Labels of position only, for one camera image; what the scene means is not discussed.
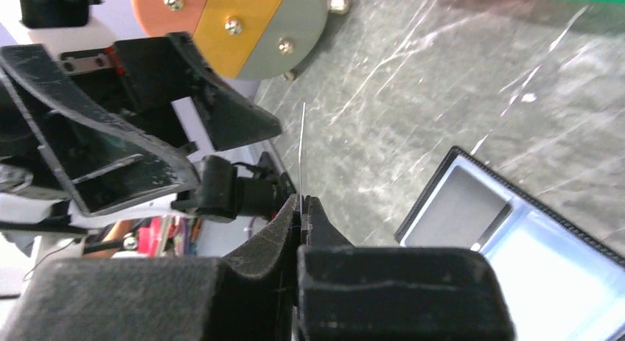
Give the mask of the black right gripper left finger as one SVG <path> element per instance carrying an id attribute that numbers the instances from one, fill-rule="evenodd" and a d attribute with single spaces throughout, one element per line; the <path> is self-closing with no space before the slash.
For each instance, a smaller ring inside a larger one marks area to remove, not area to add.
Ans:
<path id="1" fill-rule="evenodd" d="M 3 340 L 289 340 L 297 195 L 221 258 L 58 259 L 38 268 Z"/>

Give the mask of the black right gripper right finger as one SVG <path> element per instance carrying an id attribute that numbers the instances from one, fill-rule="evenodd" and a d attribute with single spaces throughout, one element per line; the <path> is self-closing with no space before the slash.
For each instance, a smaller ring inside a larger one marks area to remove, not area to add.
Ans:
<path id="1" fill-rule="evenodd" d="M 301 340 L 513 340 L 486 259 L 457 247 L 356 247 L 316 197 L 301 207 Z"/>

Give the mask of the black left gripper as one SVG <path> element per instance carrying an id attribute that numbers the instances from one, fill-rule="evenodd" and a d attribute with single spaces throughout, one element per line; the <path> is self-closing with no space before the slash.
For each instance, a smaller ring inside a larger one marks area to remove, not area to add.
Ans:
<path id="1" fill-rule="evenodd" d="M 278 118 L 225 83 L 186 32 L 63 53 L 59 66 L 41 44 L 3 46 L 1 192 L 70 197 L 97 217 L 196 187 L 182 152 L 100 106 L 121 110 L 122 87 L 129 116 L 190 98 L 217 151 L 282 134 Z"/>

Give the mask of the dark card from holder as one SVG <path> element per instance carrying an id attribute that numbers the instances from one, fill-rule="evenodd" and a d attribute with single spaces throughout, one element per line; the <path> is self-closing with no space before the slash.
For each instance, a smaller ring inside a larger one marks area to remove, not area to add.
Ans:
<path id="1" fill-rule="evenodd" d="M 298 142 L 298 192 L 299 192 L 299 213 L 300 220 L 303 220 L 304 216 L 304 137 L 305 137 L 305 116 L 306 116 L 306 102 L 303 102 L 301 108 L 301 122 L 299 130 L 299 142 Z"/>

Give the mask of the black leather card holder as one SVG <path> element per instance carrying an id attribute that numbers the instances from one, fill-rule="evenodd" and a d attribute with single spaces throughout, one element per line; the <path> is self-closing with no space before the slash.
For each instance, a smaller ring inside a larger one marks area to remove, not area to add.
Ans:
<path id="1" fill-rule="evenodd" d="M 485 243 L 468 249 L 495 271 L 516 338 L 622 340 L 624 257 L 457 146 L 422 192 L 456 162 L 479 168 L 512 195 L 507 218 Z M 405 221 L 394 234 L 397 243 Z"/>

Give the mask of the grey card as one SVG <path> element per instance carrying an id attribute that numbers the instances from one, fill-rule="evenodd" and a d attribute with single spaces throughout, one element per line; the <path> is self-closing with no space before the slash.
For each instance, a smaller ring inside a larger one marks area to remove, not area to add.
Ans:
<path id="1" fill-rule="evenodd" d="M 479 168 L 456 162 L 434 177 L 405 225 L 397 232 L 403 247 L 463 247 L 485 243 L 513 205 L 512 195 Z"/>

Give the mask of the white orange cylinder drum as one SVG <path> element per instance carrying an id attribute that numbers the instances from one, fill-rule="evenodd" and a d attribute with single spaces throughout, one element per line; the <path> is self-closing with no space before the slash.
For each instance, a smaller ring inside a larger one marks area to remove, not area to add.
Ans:
<path id="1" fill-rule="evenodd" d="M 345 15 L 351 0 L 131 0 L 144 32 L 187 32 L 209 65 L 238 80 L 282 77 L 321 38 L 329 15 Z"/>

